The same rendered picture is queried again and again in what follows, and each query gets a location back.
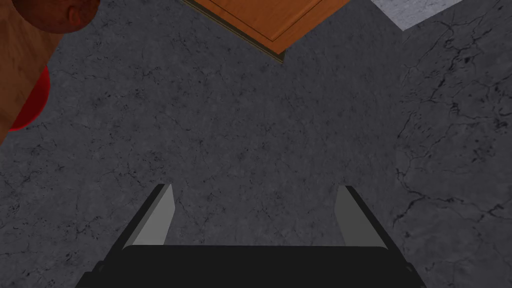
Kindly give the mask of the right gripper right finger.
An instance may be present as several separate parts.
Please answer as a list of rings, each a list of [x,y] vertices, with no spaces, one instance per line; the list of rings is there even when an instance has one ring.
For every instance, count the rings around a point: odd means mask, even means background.
[[[346,246],[394,250],[389,235],[353,187],[338,187],[334,213]]]

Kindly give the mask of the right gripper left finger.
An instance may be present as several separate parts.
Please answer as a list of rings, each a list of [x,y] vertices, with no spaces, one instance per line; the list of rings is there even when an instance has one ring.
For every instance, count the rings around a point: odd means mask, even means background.
[[[171,184],[158,184],[116,241],[116,249],[128,246],[163,245],[175,213]]]

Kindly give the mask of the red round object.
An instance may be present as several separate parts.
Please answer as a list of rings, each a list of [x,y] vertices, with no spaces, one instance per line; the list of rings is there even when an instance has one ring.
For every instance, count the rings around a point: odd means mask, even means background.
[[[19,115],[14,121],[10,132],[19,131],[31,124],[44,110],[51,89],[48,66],[45,66],[39,79],[25,101]]]

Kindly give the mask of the brown wooden table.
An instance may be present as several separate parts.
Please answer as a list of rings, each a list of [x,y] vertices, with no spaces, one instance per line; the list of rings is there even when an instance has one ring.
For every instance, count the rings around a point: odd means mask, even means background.
[[[0,146],[62,37],[28,23],[12,0],[0,0]]]

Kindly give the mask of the orange wooden cupboard door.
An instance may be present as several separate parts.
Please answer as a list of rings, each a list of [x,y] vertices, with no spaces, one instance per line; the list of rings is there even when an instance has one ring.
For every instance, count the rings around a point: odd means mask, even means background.
[[[350,0],[182,0],[282,63],[286,49]]]

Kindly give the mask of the brown round knob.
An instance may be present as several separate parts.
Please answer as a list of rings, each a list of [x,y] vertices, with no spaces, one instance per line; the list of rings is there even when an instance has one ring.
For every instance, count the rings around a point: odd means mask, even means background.
[[[50,34],[85,28],[97,15],[101,0],[11,0],[21,17]]]

